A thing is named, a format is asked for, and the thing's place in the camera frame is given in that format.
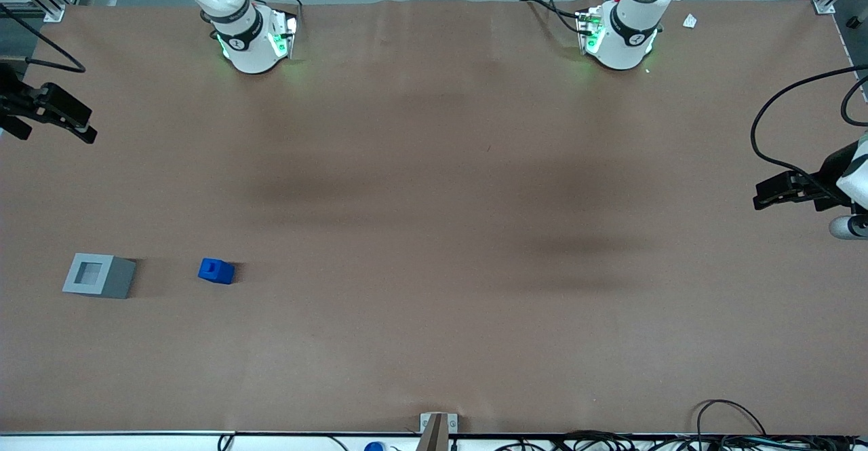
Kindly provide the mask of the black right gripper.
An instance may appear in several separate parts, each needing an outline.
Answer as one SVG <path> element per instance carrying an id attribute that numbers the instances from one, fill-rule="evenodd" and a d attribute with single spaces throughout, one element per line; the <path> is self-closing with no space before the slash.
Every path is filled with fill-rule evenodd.
<path id="1" fill-rule="evenodd" d="M 34 89 L 19 80 L 12 66 L 1 64 L 1 127 L 14 138 L 26 141 L 32 127 L 22 117 L 34 119 L 43 109 L 57 127 L 68 130 L 84 143 L 93 144 L 98 135 L 90 126 L 91 108 L 56 83 L 44 83 L 39 94 L 39 105 Z"/>

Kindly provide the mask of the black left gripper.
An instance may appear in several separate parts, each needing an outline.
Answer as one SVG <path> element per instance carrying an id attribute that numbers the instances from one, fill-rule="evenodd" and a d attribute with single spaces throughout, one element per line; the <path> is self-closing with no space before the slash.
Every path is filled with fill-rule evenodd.
<path id="1" fill-rule="evenodd" d="M 811 176 L 797 171 L 782 171 L 757 184 L 757 193 L 753 197 L 754 210 L 768 209 L 773 205 L 784 203 L 805 203 L 813 201 L 815 211 L 825 211 L 836 207 L 852 209 L 852 198 L 837 187 L 837 180 L 844 175 L 858 149 L 858 142 L 853 142 L 823 161 L 819 171 Z M 825 188 L 816 197 L 811 177 L 818 183 L 818 189 Z"/>

